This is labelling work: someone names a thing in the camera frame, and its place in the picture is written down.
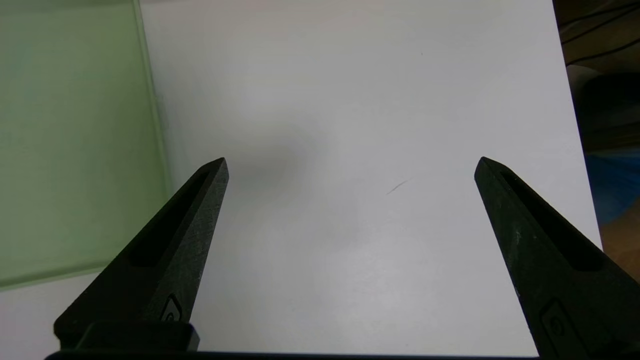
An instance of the cable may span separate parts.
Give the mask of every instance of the cable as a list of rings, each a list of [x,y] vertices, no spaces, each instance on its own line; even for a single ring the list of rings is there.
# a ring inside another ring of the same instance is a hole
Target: cable
[[[591,17],[604,15],[606,13],[617,12],[618,10],[630,8],[631,6],[635,6],[635,5],[638,5],[638,4],[640,4],[640,2],[635,2],[635,3],[630,3],[630,4],[626,4],[626,5],[622,5],[622,6],[617,6],[615,8],[606,9],[606,10],[602,10],[602,11],[599,11],[599,12],[593,12],[593,13],[590,13],[590,14],[584,15],[584,16],[578,16],[575,19],[565,21],[562,24],[558,24],[558,28],[562,28],[562,27],[565,27],[567,25],[573,24],[574,22],[582,21],[584,19],[588,19],[588,18],[591,18]]]
[[[589,56],[585,56],[583,58],[577,58],[575,60],[569,61],[568,63],[566,63],[566,66],[573,65],[575,63],[579,63],[579,62],[582,62],[582,61],[585,61],[585,60],[591,60],[591,59],[599,58],[599,57],[602,57],[602,56],[611,55],[613,53],[617,53],[618,51],[622,51],[622,50],[624,50],[624,49],[626,49],[628,47],[632,47],[633,45],[636,45],[639,42],[640,42],[640,38],[637,38],[637,39],[635,39],[635,40],[633,40],[633,41],[631,41],[631,42],[629,42],[629,43],[627,43],[625,45],[622,45],[621,47],[617,47],[615,49],[611,49],[611,50],[605,51],[603,53],[589,55]]]
[[[565,45],[566,43],[568,43],[568,42],[572,42],[572,41],[574,41],[574,40],[575,40],[575,39],[577,39],[577,38],[581,38],[581,37],[583,37],[584,35],[587,35],[588,33],[592,32],[592,31],[594,31],[594,30],[596,30],[596,29],[599,29],[599,28],[601,28],[602,26],[605,26],[606,24],[608,24],[608,23],[610,23],[610,22],[614,22],[614,21],[616,21],[616,20],[620,19],[621,17],[623,17],[623,16],[625,16],[625,15],[627,15],[627,14],[630,14],[630,13],[632,13],[632,12],[634,12],[634,11],[638,10],[638,9],[640,9],[640,5],[639,5],[639,6],[635,6],[635,7],[631,8],[631,10],[627,10],[627,11],[625,11],[625,12],[623,12],[623,13],[619,14],[619,15],[616,15],[616,16],[612,17],[611,19],[609,19],[609,20],[607,20],[607,21],[605,21],[605,22],[601,22],[599,25],[596,25],[596,26],[592,27],[591,29],[585,30],[585,31],[583,31],[582,33],[579,33],[578,35],[575,35],[574,37],[569,38],[569,39],[567,39],[567,40],[565,40],[565,41],[561,42],[560,44]]]

